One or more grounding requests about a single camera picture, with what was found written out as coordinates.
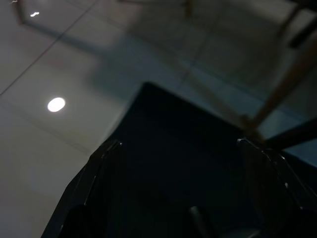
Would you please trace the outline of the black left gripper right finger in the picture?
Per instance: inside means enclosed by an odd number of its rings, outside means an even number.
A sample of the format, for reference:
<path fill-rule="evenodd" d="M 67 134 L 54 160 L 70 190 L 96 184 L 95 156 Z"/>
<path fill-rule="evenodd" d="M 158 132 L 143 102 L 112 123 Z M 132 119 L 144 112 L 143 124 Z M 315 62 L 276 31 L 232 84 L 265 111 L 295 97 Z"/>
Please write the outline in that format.
<path fill-rule="evenodd" d="M 317 195 L 283 156 L 248 138 L 237 146 L 244 157 L 253 198 L 273 238 L 315 238 Z"/>

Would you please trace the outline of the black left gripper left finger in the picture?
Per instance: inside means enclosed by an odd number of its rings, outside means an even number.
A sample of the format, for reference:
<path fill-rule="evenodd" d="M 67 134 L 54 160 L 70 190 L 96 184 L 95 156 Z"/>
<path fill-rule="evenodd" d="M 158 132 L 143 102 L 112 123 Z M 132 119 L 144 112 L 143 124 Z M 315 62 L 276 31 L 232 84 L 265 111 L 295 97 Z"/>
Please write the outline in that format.
<path fill-rule="evenodd" d="M 106 140 L 89 157 L 88 162 L 64 190 L 46 228 L 43 238 L 95 238 L 87 204 L 96 183 L 101 179 L 109 158 L 122 147 L 118 140 Z"/>

